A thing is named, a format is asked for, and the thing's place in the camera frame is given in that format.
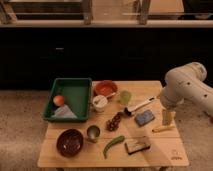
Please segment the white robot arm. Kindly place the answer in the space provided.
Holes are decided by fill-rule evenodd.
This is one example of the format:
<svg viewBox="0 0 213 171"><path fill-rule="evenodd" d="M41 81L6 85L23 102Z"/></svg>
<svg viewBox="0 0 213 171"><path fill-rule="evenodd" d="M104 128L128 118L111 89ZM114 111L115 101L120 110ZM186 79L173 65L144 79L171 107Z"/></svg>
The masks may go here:
<svg viewBox="0 0 213 171"><path fill-rule="evenodd" d="M163 126L171 124L175 108L185 99L200 106L213 117L213 88L204 83L206 77L207 70L199 62L191 62L166 73L166 85L159 94L160 102L164 107Z"/></svg>

